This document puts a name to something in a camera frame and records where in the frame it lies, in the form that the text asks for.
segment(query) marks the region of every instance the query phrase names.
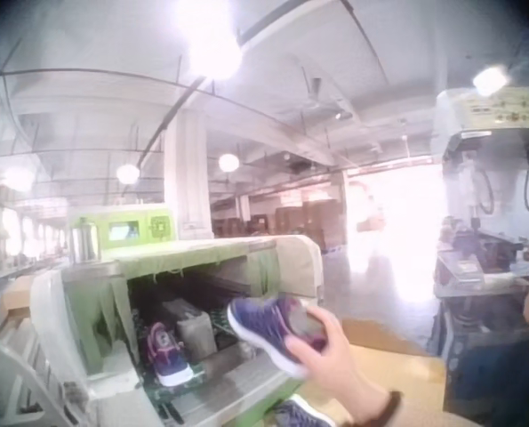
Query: white shoe sole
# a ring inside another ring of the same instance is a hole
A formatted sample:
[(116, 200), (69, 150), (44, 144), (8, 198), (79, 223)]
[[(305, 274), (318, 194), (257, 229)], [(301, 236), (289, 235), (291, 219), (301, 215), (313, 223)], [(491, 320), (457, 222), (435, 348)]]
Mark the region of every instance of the white shoe sole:
[(317, 418), (318, 420), (324, 421), (330, 425), (330, 427), (336, 427), (335, 421), (332, 420), (329, 416), (322, 414), (319, 411), (316, 411), (311, 405), (299, 394), (292, 395), (288, 400), (291, 400), (293, 403), (301, 407), (308, 414)]
[(157, 379), (164, 387), (175, 387), (190, 381), (195, 376), (193, 369), (189, 365), (180, 372), (171, 375), (160, 375), (156, 373)]
[(227, 308), (227, 318), (233, 331), (235, 331), (235, 334), (238, 335), (240, 339), (266, 351), (269, 357), (272, 359), (274, 365), (276, 365), (279, 369), (286, 372), (292, 378), (297, 378), (300, 380), (303, 380), (308, 376), (308, 370), (304, 366), (290, 360), (260, 335), (254, 333), (250, 329), (246, 329), (244, 326), (238, 323), (238, 321), (235, 319), (235, 316), (232, 314), (230, 305)]

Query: display screen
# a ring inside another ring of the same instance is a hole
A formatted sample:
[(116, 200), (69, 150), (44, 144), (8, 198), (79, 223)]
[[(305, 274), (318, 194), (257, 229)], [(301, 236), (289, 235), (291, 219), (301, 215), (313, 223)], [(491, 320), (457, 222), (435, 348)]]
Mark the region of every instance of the display screen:
[(137, 221), (111, 222), (108, 239), (111, 242), (130, 240), (140, 236), (140, 224)]

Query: window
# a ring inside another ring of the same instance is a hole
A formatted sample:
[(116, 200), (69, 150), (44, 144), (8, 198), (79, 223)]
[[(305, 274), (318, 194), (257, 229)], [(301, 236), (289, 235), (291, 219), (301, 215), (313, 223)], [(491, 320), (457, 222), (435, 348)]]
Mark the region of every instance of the window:
[(4, 209), (4, 230), (7, 233), (5, 241), (5, 252), (10, 256), (18, 255), (21, 252), (21, 226), (19, 214), (12, 209)]
[(47, 225), (44, 228), (44, 248), (48, 254), (54, 254), (54, 235), (51, 226)]
[(41, 254), (39, 242), (35, 236), (35, 225), (33, 220), (27, 216), (23, 218), (23, 235), (25, 236), (25, 246), (23, 253), (28, 258), (36, 258)]

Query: metal cylinder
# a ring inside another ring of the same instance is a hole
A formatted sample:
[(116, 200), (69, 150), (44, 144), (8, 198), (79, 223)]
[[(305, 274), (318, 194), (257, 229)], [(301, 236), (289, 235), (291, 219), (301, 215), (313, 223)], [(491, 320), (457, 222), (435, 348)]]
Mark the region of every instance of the metal cylinder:
[(73, 263), (93, 262), (100, 259), (98, 228), (82, 218), (70, 231), (70, 259)]

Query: ceiling light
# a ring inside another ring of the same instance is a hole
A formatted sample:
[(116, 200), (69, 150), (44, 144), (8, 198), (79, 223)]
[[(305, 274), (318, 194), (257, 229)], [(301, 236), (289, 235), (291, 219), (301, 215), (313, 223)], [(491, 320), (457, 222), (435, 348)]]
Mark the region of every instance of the ceiling light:
[(219, 168), (222, 172), (234, 172), (239, 166), (238, 157), (234, 154), (223, 154), (219, 157)]
[(474, 77), (473, 83), (477, 92), (482, 96), (490, 96), (499, 91), (509, 82), (503, 67), (490, 67), (484, 69)]
[(140, 169), (134, 165), (122, 165), (116, 170), (116, 176), (124, 185), (132, 185), (140, 178)]
[(31, 190), (35, 175), (22, 167), (12, 167), (5, 171), (4, 186), (15, 191), (26, 192)]
[(193, 71), (215, 80), (232, 77), (242, 62), (240, 46), (232, 34), (194, 42), (190, 55)]
[(341, 110), (339, 113), (337, 113), (335, 115), (335, 118), (337, 120), (340, 120), (340, 121), (341, 120), (348, 120), (348, 119), (350, 119), (352, 117), (353, 117), (353, 115), (351, 113), (349, 113), (348, 111), (345, 111), (345, 110)]

